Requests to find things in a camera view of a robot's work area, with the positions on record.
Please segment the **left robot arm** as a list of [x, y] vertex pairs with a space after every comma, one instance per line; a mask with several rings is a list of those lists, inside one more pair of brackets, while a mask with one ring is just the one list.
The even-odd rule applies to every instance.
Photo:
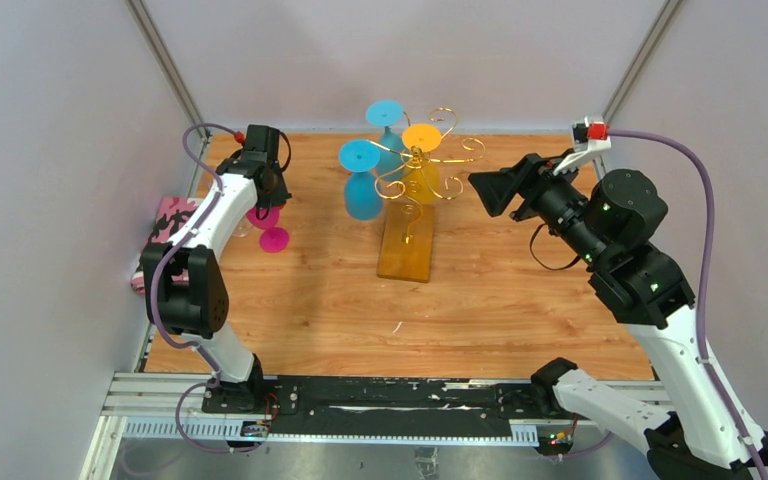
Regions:
[[140, 262], [148, 319], [161, 338], [207, 363], [209, 400], [253, 413], [269, 395], [259, 358], [227, 322], [230, 299], [219, 259], [249, 211], [264, 216], [290, 199], [284, 179], [290, 163], [279, 151], [291, 146], [284, 132], [266, 125], [232, 135], [240, 147], [218, 167], [191, 157], [211, 177], [211, 187], [177, 233], [144, 247]]

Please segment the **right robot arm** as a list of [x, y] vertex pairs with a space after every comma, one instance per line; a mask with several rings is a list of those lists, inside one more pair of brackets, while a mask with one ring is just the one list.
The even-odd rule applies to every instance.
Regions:
[[679, 264], [651, 242], [668, 207], [640, 171], [608, 172], [590, 195], [536, 154], [468, 178], [487, 213], [541, 219], [583, 261], [596, 297], [646, 353], [670, 408], [631, 398], [557, 358], [531, 377], [544, 417], [595, 422], [643, 453], [661, 479], [749, 479], [768, 467], [768, 431], [736, 400], [699, 334], [699, 300]]

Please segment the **pink wine glass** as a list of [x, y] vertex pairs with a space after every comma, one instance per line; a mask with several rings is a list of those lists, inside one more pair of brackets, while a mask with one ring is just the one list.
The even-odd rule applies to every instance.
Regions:
[[290, 241], [288, 231], [278, 225], [281, 210], [281, 207], [271, 207], [268, 210], [255, 207], [246, 213], [247, 220], [261, 231], [259, 246], [267, 253], [283, 251]]

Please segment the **clear wine glass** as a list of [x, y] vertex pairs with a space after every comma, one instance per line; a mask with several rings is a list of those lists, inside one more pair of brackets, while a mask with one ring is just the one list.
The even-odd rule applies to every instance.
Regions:
[[254, 230], [254, 226], [247, 216], [243, 216], [231, 232], [235, 238], [244, 238]]

